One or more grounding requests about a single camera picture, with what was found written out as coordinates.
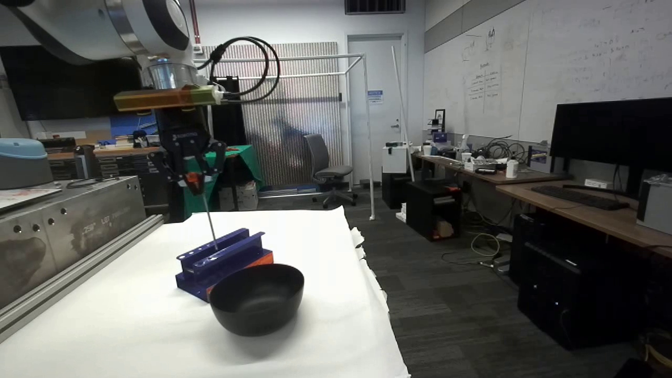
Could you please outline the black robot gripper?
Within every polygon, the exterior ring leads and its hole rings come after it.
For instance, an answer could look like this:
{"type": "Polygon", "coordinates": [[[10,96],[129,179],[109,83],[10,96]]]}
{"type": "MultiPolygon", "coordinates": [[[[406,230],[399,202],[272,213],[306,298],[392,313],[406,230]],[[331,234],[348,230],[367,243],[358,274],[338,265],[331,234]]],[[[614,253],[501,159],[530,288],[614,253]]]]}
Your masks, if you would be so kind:
{"type": "Polygon", "coordinates": [[[187,189],[190,172],[201,175],[207,183],[220,175],[227,146],[210,138],[201,108],[159,110],[156,121],[164,148],[159,167],[171,183],[187,189]]]}

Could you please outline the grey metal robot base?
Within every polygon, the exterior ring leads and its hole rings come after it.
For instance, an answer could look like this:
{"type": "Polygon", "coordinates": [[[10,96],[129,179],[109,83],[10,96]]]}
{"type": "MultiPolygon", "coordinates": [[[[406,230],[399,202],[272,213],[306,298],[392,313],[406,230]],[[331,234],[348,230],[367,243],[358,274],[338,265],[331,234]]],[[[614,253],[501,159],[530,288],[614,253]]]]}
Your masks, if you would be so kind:
{"type": "Polygon", "coordinates": [[[162,223],[137,177],[105,177],[90,146],[70,159],[58,180],[41,141],[0,141],[0,341],[162,223]]]}

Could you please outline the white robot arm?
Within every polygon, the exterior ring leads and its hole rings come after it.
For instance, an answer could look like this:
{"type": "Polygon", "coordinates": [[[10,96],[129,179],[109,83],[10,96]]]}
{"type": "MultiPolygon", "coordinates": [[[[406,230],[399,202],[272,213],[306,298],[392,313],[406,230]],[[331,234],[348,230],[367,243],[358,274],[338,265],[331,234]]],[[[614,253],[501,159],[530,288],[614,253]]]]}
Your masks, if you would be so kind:
{"type": "Polygon", "coordinates": [[[135,61],[150,88],[115,95],[115,108],[156,111],[171,180],[195,196],[207,189],[226,148],[207,134],[200,110],[220,102],[222,88],[198,78],[180,0],[2,0],[2,6],[58,59],[135,61]]]}

